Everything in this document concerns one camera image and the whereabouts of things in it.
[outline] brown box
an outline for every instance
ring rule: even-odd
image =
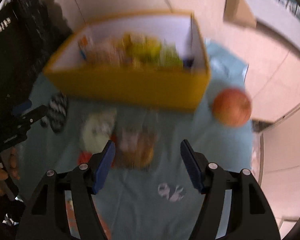
[[[226,0],[223,19],[244,27],[256,28],[257,20],[245,0]]]

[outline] blue tablecloth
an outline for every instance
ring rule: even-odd
[[[29,198],[49,169],[65,172],[77,164],[79,136],[83,121],[92,112],[115,107],[117,126],[148,127],[158,134],[154,159],[148,171],[111,170],[105,187],[95,196],[98,213],[108,224],[113,240],[187,240],[204,200],[191,184],[180,156],[180,143],[188,139],[196,152],[225,170],[239,172],[250,168],[252,128],[218,123],[209,105],[229,86],[244,86],[247,64],[221,46],[207,41],[212,80],[194,114],[150,111],[139,107],[70,99],[68,121],[61,134],[39,123],[28,132],[28,140],[19,145],[20,194]],[[47,104],[56,88],[40,76],[30,100],[33,107]],[[226,192],[218,236],[226,232],[231,192]]]

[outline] human hand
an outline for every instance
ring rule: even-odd
[[[18,175],[18,156],[17,156],[17,151],[14,147],[10,149],[10,174],[12,177],[15,179],[20,179]],[[5,180],[8,178],[8,173],[2,169],[0,169],[0,180]],[[0,196],[3,196],[5,192],[2,190],[0,187]]]

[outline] metal screw head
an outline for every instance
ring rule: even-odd
[[[87,163],[82,163],[79,166],[79,169],[82,170],[82,171],[86,170],[87,168],[88,168],[88,164]]]
[[[251,174],[251,171],[249,171],[248,169],[243,169],[242,170],[242,173],[244,174],[244,175],[250,175]]]
[[[48,176],[48,177],[51,177],[51,176],[53,176],[53,175],[54,175],[54,171],[53,171],[53,170],[47,171],[47,176]]]
[[[215,170],[216,168],[218,168],[218,165],[216,163],[209,163],[208,167],[212,170]]]

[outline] apple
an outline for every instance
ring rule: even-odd
[[[217,95],[212,105],[213,116],[230,127],[243,126],[251,116],[252,106],[248,95],[238,88],[228,88]]]

